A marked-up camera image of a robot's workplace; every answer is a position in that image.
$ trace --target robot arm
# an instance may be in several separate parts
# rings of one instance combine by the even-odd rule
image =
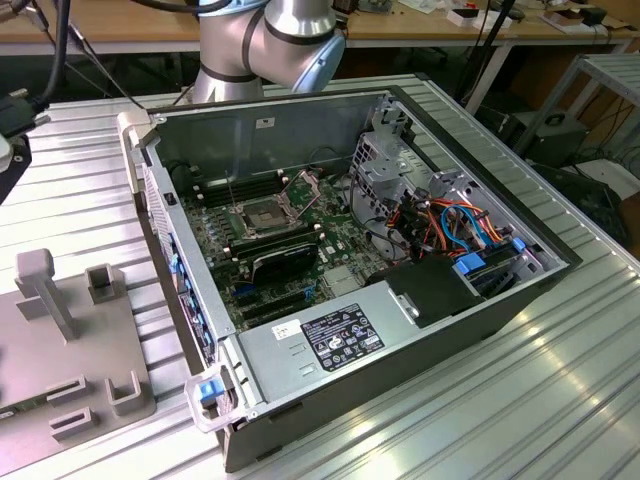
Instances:
[[[329,3],[236,0],[200,15],[201,69],[193,102],[261,97],[260,78],[295,93],[322,90],[345,48]]]

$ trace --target blue latch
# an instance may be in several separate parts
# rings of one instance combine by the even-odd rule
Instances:
[[[225,392],[224,383],[222,383],[222,379],[220,378],[214,378],[208,382],[201,383],[199,387],[200,395],[202,395],[202,399],[200,401],[202,403],[209,402],[214,398],[223,395]]]
[[[477,253],[469,253],[467,255],[463,255],[461,257],[458,257],[456,261],[456,266],[463,275],[482,268],[485,265],[486,263],[484,262],[484,260],[482,260],[482,258],[480,258],[480,255],[478,255]]]
[[[171,257],[171,262],[169,263],[169,270],[171,270],[171,273],[176,273],[178,271],[178,263],[179,262],[180,262],[180,258],[178,257],[178,254],[175,253]]]
[[[522,253],[523,250],[527,248],[526,243],[524,243],[522,239],[518,237],[515,237],[513,239],[513,241],[511,242],[511,245],[513,245],[513,248],[515,248],[518,251],[518,253]]]

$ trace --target power supply label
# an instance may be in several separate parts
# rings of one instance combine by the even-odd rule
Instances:
[[[333,372],[384,347],[380,336],[357,303],[303,323],[302,332],[327,372]]]

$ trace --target motherboard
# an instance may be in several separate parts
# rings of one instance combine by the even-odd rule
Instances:
[[[343,175],[294,169],[196,186],[182,200],[240,331],[362,288],[392,265],[354,223],[346,189]]]

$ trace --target metal workbench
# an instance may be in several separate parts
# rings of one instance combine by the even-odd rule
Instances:
[[[430,82],[400,76],[330,88],[390,83],[584,263],[495,336],[230,478],[638,478],[640,265]],[[32,134],[33,165],[0,208],[0,287],[14,288],[13,253],[36,246],[52,251],[62,275],[107,261],[121,266],[158,410],[12,478],[225,476],[216,437],[196,429],[181,394],[186,362],[116,138],[115,115],[127,107],[121,100],[55,105],[53,121]],[[446,166],[429,138],[416,140]]]

